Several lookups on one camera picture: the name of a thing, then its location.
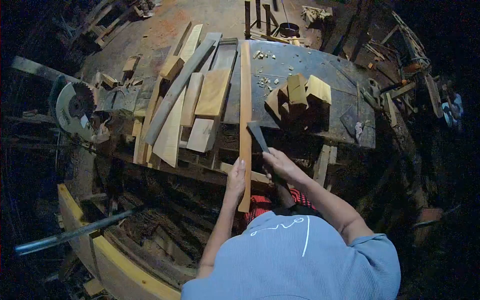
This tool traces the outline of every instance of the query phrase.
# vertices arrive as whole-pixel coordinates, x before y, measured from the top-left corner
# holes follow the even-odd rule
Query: person in background
[[[181,298],[395,299],[400,265],[387,236],[374,234],[352,206],[308,177],[283,152],[269,150],[263,152],[264,160],[275,175],[298,189],[303,201],[260,214],[241,235],[230,238],[245,190],[245,162],[237,159],[197,278],[183,285]],[[306,198],[310,207],[292,209],[305,205]]]

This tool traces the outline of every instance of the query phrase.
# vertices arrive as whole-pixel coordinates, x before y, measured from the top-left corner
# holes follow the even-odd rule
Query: circular saw
[[[57,97],[55,112],[60,127],[89,142],[95,134],[89,121],[93,110],[93,93],[86,84],[68,83]]]

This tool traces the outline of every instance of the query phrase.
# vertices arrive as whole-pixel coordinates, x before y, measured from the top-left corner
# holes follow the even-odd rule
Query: wooden leg
[[[267,22],[267,35],[270,36],[272,34],[271,28],[270,28],[270,4],[264,4],[265,8],[265,16],[266,16],[266,22]]]
[[[260,12],[260,0],[255,0],[255,9],[257,11],[257,28],[262,28],[262,17]]]
[[[250,38],[250,1],[245,1],[245,39]]]

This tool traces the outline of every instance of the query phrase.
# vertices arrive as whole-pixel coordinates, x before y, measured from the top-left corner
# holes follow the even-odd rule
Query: dark wooden workbench
[[[262,60],[254,59],[252,64],[252,120],[259,121],[261,126],[279,129],[272,116],[265,110],[265,94],[269,93],[268,88],[262,88],[257,84],[261,77],[271,79],[270,86],[276,88],[282,84],[288,77],[288,74],[302,73],[306,78],[310,75],[322,79],[331,87],[332,105],[330,107],[330,122],[328,131],[314,131],[311,129],[307,133],[314,136],[324,137],[328,140],[347,144],[356,144],[355,140],[348,134],[340,117],[350,107],[354,107],[357,112],[357,89],[348,79],[343,76],[329,61],[341,66],[344,71],[361,85],[368,86],[368,77],[363,74],[361,69],[354,66],[353,63],[342,58],[338,58],[328,53],[314,49],[297,47],[294,45],[281,44],[277,42],[253,41],[249,40],[250,53],[257,51],[264,53],[271,52],[275,59],[268,56]],[[227,97],[227,105],[223,122],[238,125],[240,122],[240,46],[238,48],[238,57],[235,62],[233,75],[231,78],[231,88]],[[363,98],[358,102],[359,118],[361,122],[369,121],[364,129],[360,142],[361,147],[375,148],[375,114],[373,109]]]

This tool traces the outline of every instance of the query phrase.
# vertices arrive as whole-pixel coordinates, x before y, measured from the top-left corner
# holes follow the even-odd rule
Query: concrete floor
[[[271,11],[279,23],[286,22],[281,1],[279,11]],[[344,6],[335,1],[284,0],[288,21],[298,24],[301,36],[305,36],[304,21],[300,18],[302,5],[325,5],[337,7],[343,14],[353,6]],[[243,1],[238,0],[162,0],[162,5],[153,9],[155,16],[135,19],[120,32],[103,50],[87,57],[79,74],[92,82],[97,71],[104,72],[117,80],[122,77],[122,68],[129,56],[141,55],[134,76],[156,76],[161,60],[152,59],[158,49],[168,47],[179,29],[189,20],[192,25],[203,24],[202,40],[207,32],[221,32],[223,37],[244,39],[245,11]],[[254,20],[255,2],[251,3],[251,20]],[[259,31],[265,32],[265,25]]]

